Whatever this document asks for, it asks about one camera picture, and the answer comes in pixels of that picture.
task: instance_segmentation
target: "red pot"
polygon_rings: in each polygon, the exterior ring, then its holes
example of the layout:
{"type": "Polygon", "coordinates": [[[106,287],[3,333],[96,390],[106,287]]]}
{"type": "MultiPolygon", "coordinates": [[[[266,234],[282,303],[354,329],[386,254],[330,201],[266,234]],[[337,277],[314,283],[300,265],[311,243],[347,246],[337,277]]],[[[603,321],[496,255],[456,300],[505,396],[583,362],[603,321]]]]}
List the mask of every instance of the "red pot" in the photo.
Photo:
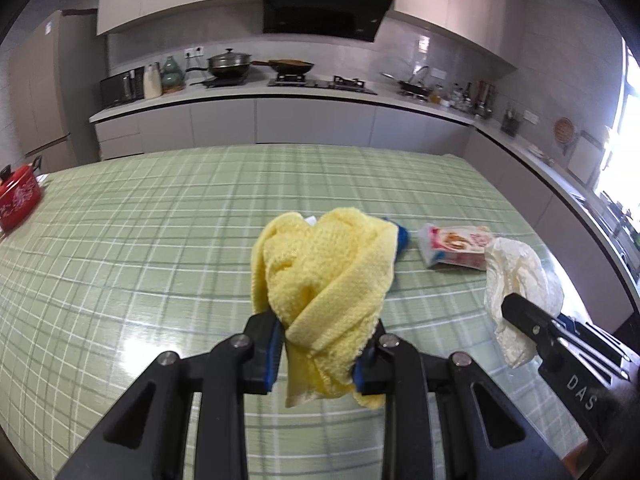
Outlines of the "red pot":
{"type": "Polygon", "coordinates": [[[40,185],[33,174],[39,169],[42,158],[36,157],[33,164],[25,164],[13,173],[11,166],[0,171],[0,228],[7,232],[20,225],[40,201],[40,185]]]}

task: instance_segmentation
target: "white bottle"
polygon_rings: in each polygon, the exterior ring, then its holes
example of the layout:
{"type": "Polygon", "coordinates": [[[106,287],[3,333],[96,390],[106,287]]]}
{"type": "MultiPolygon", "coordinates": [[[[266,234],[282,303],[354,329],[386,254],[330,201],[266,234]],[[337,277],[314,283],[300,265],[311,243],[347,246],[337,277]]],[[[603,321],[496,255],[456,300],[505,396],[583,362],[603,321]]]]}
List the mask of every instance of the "white bottle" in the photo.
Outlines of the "white bottle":
{"type": "Polygon", "coordinates": [[[143,89],[145,91],[145,99],[155,99],[156,97],[160,97],[162,95],[160,71],[154,64],[147,65],[145,67],[143,89]]]}

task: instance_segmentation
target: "white tile wall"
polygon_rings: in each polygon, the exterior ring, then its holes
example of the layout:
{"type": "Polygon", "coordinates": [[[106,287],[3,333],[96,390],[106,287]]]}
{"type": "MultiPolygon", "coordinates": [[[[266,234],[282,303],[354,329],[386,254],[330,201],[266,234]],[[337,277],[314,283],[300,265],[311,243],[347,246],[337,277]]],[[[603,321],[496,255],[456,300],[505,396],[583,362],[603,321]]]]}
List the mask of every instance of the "white tile wall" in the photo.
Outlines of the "white tile wall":
{"type": "Polygon", "coordinates": [[[613,124],[622,83],[622,38],[598,6],[577,0],[528,0],[520,65],[497,82],[495,113],[501,118],[509,102],[541,118],[524,122],[520,133],[563,167],[552,125],[571,119],[579,130],[603,140],[613,124]]]}
{"type": "Polygon", "coordinates": [[[12,51],[55,10],[97,6],[98,0],[31,0],[0,44],[0,167],[7,164],[15,166],[22,162],[9,104],[8,63],[12,51]]]}
{"type": "MultiPolygon", "coordinates": [[[[263,34],[260,3],[187,10],[158,18],[109,36],[111,74],[172,55],[186,66],[184,49],[203,45],[205,56],[220,54],[225,48],[251,54],[253,59],[303,59],[314,63],[317,76],[338,74],[368,81],[388,83],[380,72],[408,78],[416,65],[428,64],[447,72],[447,83],[496,79],[510,67],[488,53],[474,50],[441,34],[386,17],[374,43],[305,36],[263,34]],[[428,36],[427,54],[418,52],[420,37],[428,36]]],[[[265,77],[273,76],[269,68],[265,77]]],[[[193,80],[199,75],[190,75],[193,80]]]]}

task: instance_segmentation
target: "table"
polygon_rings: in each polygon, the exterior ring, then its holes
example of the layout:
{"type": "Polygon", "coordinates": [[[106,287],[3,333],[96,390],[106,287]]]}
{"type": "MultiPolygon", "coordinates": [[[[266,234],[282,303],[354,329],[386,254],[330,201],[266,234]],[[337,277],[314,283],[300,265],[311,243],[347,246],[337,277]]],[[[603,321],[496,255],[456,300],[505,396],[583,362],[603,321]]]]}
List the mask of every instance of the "table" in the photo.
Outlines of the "table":
{"type": "MultiPolygon", "coordinates": [[[[280,213],[355,206],[411,232],[427,220],[487,225],[554,264],[520,214],[453,156],[203,148],[83,166],[50,175],[45,187],[29,220],[0,242],[0,425],[42,480],[161,351],[208,351],[242,330],[252,311],[251,247],[280,213]]],[[[534,363],[505,366],[483,307],[485,285],[476,270],[426,269],[411,244],[383,322],[422,351],[468,351],[563,455],[582,433],[534,363]]],[[[580,310],[575,291],[566,306],[580,310]]],[[[382,410],[350,397],[285,409],[286,373],[284,359],[274,393],[246,398],[252,478],[377,478],[382,410]]],[[[193,444],[190,431],[186,478],[193,444]]]]}

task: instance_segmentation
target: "microwave oven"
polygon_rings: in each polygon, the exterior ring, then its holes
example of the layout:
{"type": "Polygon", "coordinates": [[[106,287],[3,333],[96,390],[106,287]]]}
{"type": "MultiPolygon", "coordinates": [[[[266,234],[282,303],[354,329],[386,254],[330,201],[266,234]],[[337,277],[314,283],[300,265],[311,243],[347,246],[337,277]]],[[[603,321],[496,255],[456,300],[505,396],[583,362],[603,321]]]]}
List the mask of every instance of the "microwave oven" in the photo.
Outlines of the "microwave oven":
{"type": "Polygon", "coordinates": [[[144,99],[144,75],[145,67],[140,66],[100,81],[102,107],[111,108],[144,99]]]}

